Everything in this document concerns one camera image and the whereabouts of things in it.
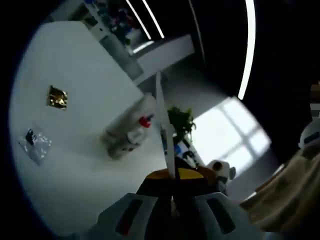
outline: white bottle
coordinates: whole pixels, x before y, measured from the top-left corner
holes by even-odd
[[[152,117],[153,115],[149,117],[142,116],[134,129],[129,131],[125,137],[119,139],[108,149],[109,156],[118,160],[138,148],[147,138],[148,128],[151,126],[150,120]]]

